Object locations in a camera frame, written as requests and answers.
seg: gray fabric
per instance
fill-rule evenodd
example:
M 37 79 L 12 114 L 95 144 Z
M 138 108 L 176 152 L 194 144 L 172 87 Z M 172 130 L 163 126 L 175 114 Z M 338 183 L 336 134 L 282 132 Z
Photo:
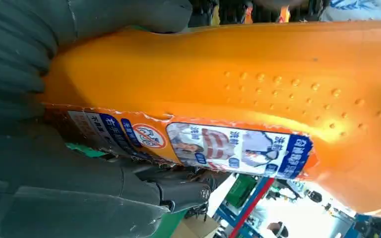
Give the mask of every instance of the gray fabric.
M 187 0 L 0 0 L 0 237 L 146 237 L 167 209 L 153 184 L 68 150 L 32 94 L 61 45 L 141 24 L 183 29 Z

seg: red metal pole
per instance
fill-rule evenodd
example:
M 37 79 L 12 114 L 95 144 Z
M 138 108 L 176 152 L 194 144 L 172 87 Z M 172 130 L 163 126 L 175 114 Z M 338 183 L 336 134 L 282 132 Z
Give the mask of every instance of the red metal pole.
M 231 232 L 229 238 L 235 238 L 236 235 L 239 233 L 240 228 L 243 226 L 245 223 L 246 219 L 249 217 L 251 214 L 252 210 L 255 208 L 257 202 L 262 199 L 262 197 L 265 195 L 265 193 L 268 191 L 269 187 L 271 187 L 272 183 L 274 182 L 273 178 L 269 178 L 265 186 L 261 189 L 261 191 L 258 193 L 258 195 L 255 197 L 254 201 L 252 204 L 248 207 L 248 209 L 245 211 L 243 214 L 242 218 L 237 222 L 236 226 L 234 227 L 233 231 Z

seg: cardboard box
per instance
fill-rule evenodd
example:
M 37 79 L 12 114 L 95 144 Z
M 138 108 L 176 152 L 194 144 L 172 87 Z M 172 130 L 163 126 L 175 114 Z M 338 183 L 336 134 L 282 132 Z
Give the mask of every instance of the cardboard box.
M 220 224 L 210 217 L 204 222 L 204 216 L 183 219 L 171 238 L 213 238 Z

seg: sticker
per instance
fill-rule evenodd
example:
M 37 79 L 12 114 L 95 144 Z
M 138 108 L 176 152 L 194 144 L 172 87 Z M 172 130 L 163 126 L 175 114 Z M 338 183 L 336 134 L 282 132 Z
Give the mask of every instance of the sticker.
M 166 140 L 164 139 L 164 136 L 150 125 L 135 124 L 133 125 L 133 131 L 135 132 L 138 141 L 146 147 L 156 149 L 166 147 Z
M 295 178 L 312 149 L 307 136 L 174 122 L 167 126 L 172 147 L 188 166 Z
M 132 124 L 130 123 L 130 121 L 126 118 L 122 118 L 121 122 L 126 131 L 126 135 L 128 136 L 129 140 L 132 142 L 132 144 L 135 147 L 141 148 L 142 145 L 139 142 L 138 138 L 135 136 L 135 133 L 133 132 Z
M 113 150 L 121 155 L 132 155 L 144 159 L 151 157 L 145 153 L 137 152 L 129 144 L 119 122 L 111 115 L 68 111 L 82 134 L 92 140 L 96 147 Z

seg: person graphic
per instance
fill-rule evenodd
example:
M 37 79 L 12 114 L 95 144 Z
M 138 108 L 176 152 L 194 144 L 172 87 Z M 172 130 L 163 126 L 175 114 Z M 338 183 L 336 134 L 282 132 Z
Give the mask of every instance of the person graphic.
M 252 167 L 267 165 L 278 159 L 273 140 L 262 131 L 247 131 L 243 136 L 242 162 Z
M 194 159 L 195 153 L 201 153 L 206 159 L 227 160 L 235 154 L 235 145 L 226 134 L 216 130 L 198 127 L 198 134 L 192 135 L 190 125 L 172 123 L 167 133 L 179 158 Z

